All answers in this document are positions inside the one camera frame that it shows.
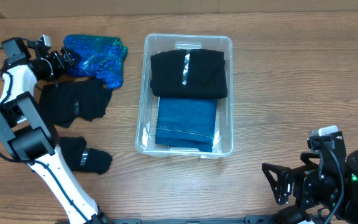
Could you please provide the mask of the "black ribbed garment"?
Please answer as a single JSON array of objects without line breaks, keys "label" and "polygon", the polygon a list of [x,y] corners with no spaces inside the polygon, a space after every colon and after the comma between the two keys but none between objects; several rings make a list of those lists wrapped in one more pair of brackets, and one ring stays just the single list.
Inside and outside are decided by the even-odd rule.
[{"label": "black ribbed garment", "polygon": [[152,55],[152,93],[170,98],[225,98],[225,65],[224,52],[217,50],[180,49]]}]

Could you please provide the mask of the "black taped garment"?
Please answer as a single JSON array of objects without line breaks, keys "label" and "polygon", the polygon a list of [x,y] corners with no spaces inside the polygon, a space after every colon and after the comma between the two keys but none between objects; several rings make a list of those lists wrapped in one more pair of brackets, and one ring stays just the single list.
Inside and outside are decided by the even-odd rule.
[{"label": "black taped garment", "polygon": [[97,79],[45,85],[39,101],[40,114],[49,123],[69,128],[76,118],[102,118],[111,97],[112,90]]}]

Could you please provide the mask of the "small black garment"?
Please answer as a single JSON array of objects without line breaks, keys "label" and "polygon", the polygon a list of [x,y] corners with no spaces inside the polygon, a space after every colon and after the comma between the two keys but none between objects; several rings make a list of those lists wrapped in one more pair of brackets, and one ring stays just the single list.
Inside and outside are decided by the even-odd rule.
[{"label": "small black garment", "polygon": [[83,137],[61,137],[59,146],[72,172],[92,172],[102,175],[109,170],[112,163],[112,155],[87,147]]}]

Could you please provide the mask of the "clear plastic storage bin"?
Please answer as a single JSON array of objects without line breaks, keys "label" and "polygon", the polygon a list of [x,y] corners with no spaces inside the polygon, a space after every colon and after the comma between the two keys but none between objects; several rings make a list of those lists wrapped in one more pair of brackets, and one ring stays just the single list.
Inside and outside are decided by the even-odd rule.
[{"label": "clear plastic storage bin", "polygon": [[[211,152],[195,148],[170,147],[155,143],[159,98],[150,87],[152,77],[150,56],[178,49],[208,49],[224,53],[226,98],[218,100],[214,141]],[[171,155],[199,156],[202,159],[228,157],[234,152],[234,85],[232,40],[222,35],[149,34],[144,43],[144,59],[140,89],[135,148],[142,154],[155,157]]]}]

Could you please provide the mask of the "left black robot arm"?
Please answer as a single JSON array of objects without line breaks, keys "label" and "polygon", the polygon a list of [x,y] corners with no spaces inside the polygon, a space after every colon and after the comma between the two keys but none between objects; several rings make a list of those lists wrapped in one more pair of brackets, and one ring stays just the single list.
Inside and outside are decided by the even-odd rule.
[{"label": "left black robot arm", "polygon": [[8,162],[28,165],[48,185],[67,214],[69,223],[111,223],[83,190],[67,166],[54,125],[40,114],[34,90],[39,80],[52,81],[76,65],[65,47],[51,51],[52,41],[13,37],[1,43],[7,57],[0,68],[4,82],[0,98],[0,141]]}]

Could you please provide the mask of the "blue denim jeans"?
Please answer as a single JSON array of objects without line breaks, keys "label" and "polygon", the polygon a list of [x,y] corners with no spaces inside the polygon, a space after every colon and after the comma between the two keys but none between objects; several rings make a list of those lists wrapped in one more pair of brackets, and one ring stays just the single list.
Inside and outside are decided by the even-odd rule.
[{"label": "blue denim jeans", "polygon": [[155,143],[212,152],[218,101],[159,98]]}]

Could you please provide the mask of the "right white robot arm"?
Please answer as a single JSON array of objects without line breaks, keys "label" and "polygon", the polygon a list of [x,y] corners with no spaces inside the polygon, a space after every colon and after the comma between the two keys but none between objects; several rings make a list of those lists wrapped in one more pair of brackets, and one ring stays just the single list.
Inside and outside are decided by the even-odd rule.
[{"label": "right white robot arm", "polygon": [[332,218],[358,223],[358,150],[347,154],[337,126],[312,130],[307,145],[301,167],[262,165],[275,201],[296,199],[272,215],[271,223],[330,223]]}]

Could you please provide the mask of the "blue green sparkly fabric bundle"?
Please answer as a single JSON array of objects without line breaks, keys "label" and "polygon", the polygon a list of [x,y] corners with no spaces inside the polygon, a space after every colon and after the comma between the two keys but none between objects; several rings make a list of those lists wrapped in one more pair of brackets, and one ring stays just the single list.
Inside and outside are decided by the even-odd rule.
[{"label": "blue green sparkly fabric bundle", "polygon": [[63,43],[79,60],[68,71],[70,76],[97,78],[112,90],[122,86],[128,48],[122,44],[120,38],[70,34]]}]

